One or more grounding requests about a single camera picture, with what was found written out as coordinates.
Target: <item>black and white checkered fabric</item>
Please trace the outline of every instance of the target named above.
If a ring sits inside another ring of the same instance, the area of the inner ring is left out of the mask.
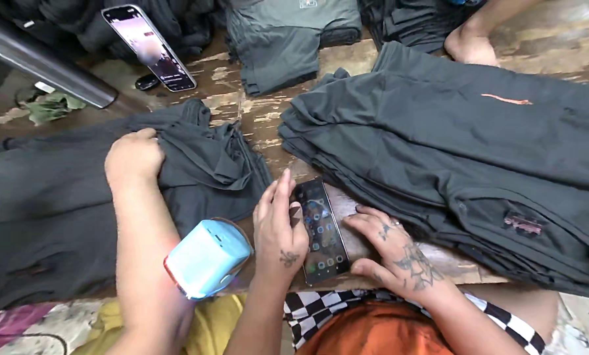
[[[504,329],[529,355],[542,354],[544,340],[529,324],[492,303],[469,294],[465,296]],[[396,296],[386,289],[289,293],[286,295],[284,313],[293,333],[294,349],[299,349],[310,340],[336,313],[369,300],[407,302],[411,307],[415,307],[415,310],[430,317],[428,311],[419,303]]]

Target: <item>phone display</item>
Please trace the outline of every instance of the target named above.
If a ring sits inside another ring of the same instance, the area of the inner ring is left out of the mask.
[[[104,9],[102,17],[170,91],[196,87],[194,78],[138,6]]]
[[[306,283],[315,284],[349,271],[347,252],[322,179],[302,182],[293,193],[301,204],[310,237],[310,250],[303,264]]]

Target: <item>yellow cloth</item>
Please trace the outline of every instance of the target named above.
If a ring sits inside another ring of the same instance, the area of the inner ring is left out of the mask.
[[[181,354],[222,355],[245,301],[246,295],[229,295],[199,302]],[[87,342],[71,354],[103,355],[117,341],[123,325],[117,299],[105,302]]]

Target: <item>orange shirt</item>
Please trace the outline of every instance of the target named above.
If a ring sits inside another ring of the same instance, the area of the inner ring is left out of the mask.
[[[406,304],[364,302],[333,316],[297,355],[452,355],[435,323]]]

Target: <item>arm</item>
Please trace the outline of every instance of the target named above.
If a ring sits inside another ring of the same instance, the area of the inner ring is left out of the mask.
[[[255,276],[224,355],[279,354],[286,293],[308,252],[301,206],[288,205],[293,188],[286,169],[255,207]]]
[[[107,354],[178,354],[194,315],[163,267],[180,242],[157,185],[164,154],[146,128],[117,140],[106,178],[117,215],[117,295],[124,332]]]
[[[371,241],[382,265],[360,259],[352,273],[374,278],[395,294],[419,302],[457,355],[526,354],[431,265],[401,225],[374,208],[358,206],[356,211],[343,221]]]

